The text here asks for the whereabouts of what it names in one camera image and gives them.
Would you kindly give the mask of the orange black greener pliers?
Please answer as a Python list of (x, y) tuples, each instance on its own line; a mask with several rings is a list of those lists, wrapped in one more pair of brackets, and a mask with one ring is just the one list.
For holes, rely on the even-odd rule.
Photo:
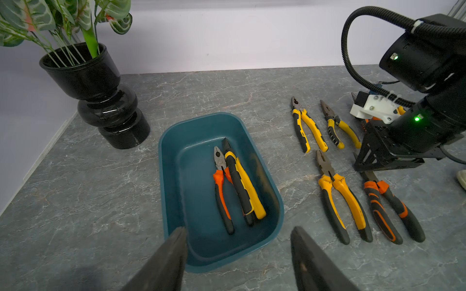
[(366, 92), (351, 92), (351, 97), (353, 99), (353, 105), (350, 114), (359, 121), (364, 131), (366, 131), (365, 126), (369, 121), (380, 120), (380, 118), (374, 116), (373, 113), (377, 112), (376, 105), (380, 102), (380, 96)]

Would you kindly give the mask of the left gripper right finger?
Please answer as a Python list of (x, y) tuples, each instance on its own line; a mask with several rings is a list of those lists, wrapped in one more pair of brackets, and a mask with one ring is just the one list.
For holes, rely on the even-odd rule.
[(299, 291), (358, 290), (300, 226), (291, 232), (291, 253)]

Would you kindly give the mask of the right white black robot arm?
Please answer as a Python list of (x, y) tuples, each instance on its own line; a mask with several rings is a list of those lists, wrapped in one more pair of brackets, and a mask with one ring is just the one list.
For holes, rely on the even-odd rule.
[[(372, 16), (404, 30), (386, 51), (380, 68), (424, 97), (408, 101), (373, 84), (354, 69), (348, 53), (352, 22)], [(365, 87), (351, 114), (365, 135), (354, 164), (358, 172), (415, 168), (427, 158), (451, 158), (445, 146), (466, 131), (466, 25), (443, 14), (411, 19), (381, 7), (355, 10), (341, 36), (348, 73)]]

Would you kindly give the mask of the teal plastic storage box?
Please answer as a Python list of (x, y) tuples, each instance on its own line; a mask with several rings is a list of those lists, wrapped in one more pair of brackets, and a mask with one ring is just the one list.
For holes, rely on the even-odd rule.
[[(266, 215), (246, 224), (231, 183), (223, 193), (235, 232), (228, 234), (215, 198), (214, 149), (227, 139), (248, 174)], [(186, 270), (205, 273), (223, 267), (272, 242), (284, 221), (283, 200), (242, 120), (218, 112), (179, 122), (159, 140), (164, 232), (187, 231)]]

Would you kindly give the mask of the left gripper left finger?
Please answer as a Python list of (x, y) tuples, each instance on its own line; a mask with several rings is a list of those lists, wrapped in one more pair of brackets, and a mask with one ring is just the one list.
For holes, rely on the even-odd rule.
[(145, 265), (122, 288), (124, 291), (179, 291), (188, 258), (188, 232), (176, 228)]

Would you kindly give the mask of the yellow black combination pliers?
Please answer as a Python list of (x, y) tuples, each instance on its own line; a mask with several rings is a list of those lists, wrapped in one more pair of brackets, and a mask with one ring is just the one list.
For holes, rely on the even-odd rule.
[(243, 168), (240, 159), (235, 155), (227, 138), (223, 139), (222, 147), (233, 186), (239, 197), (243, 216), (246, 224), (252, 227), (256, 219), (261, 220), (266, 217), (265, 208), (249, 175)]

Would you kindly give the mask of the orange black diagonal cutters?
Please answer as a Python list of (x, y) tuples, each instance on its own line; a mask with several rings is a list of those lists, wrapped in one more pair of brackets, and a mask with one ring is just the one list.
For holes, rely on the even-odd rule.
[(224, 194), (223, 194), (223, 184), (225, 178), (232, 183), (232, 178), (229, 173), (229, 168), (226, 163), (226, 158), (223, 155), (223, 152), (219, 147), (214, 147), (214, 162), (216, 164), (216, 172), (212, 175), (215, 181), (215, 196), (217, 208), (222, 218), (225, 229), (229, 235), (233, 235), (235, 232), (234, 224), (227, 208)]

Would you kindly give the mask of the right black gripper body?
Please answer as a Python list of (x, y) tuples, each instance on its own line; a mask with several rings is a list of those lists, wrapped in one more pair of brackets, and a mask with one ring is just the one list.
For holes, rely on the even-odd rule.
[(439, 148), (417, 153), (391, 136), (387, 124), (371, 120), (365, 126), (362, 146), (356, 155), (354, 168), (358, 172), (411, 169), (425, 164), (426, 159), (441, 160), (445, 155)]

